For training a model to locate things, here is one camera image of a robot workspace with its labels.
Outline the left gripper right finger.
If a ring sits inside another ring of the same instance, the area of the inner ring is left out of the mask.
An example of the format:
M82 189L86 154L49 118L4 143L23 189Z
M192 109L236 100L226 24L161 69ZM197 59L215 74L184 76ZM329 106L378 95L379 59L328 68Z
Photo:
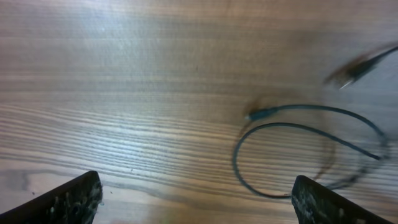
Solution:
M392 224L304 175L296 177L291 201L299 224Z

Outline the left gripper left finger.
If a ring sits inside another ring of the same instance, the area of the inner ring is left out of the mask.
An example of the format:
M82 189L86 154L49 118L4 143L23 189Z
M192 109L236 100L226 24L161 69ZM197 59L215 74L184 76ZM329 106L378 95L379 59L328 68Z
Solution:
M73 180L1 214L1 224L92 224L103 198L96 171L88 171Z

